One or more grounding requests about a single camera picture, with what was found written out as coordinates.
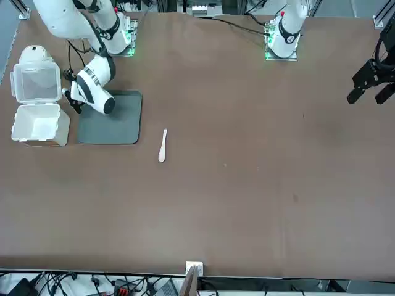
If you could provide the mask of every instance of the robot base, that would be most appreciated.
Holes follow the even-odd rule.
[[[137,35],[137,20],[131,20],[130,17],[126,17],[126,33],[125,39],[130,40],[130,45],[128,45],[121,53],[111,54],[112,57],[133,57],[136,51],[136,35]]]
[[[275,32],[275,25],[273,24],[274,20],[271,20],[270,23],[267,23],[264,27],[264,32],[269,33],[271,35]],[[288,60],[292,62],[297,61],[297,52],[295,51],[287,58],[281,58],[274,54],[274,52],[269,48],[269,43],[272,42],[272,37],[265,36],[265,60]]]

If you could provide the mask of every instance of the gray tray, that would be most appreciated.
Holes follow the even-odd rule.
[[[134,144],[139,138],[141,103],[139,91],[109,91],[115,108],[104,115],[88,105],[82,106],[77,141],[80,144]]]

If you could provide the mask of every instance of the tabletop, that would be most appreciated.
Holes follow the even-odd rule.
[[[393,279],[395,102],[346,100],[372,21],[308,18],[299,61],[284,62],[222,22],[139,17],[136,54],[115,58],[106,86],[143,94],[131,146],[77,144],[65,100],[65,147],[11,140],[22,50],[42,45],[69,67],[37,13],[20,22],[0,86],[0,266],[183,274],[202,261],[216,276]]]

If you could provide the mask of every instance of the white container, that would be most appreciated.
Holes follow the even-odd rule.
[[[56,104],[62,97],[56,63],[48,58],[15,65],[11,89],[22,104],[15,114],[11,138],[35,147],[66,145],[70,118]]]

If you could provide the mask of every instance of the white spoon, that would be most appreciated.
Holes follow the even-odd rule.
[[[159,162],[164,162],[166,159],[166,136],[167,136],[167,128],[163,130],[162,146],[160,147],[159,156],[158,156]]]

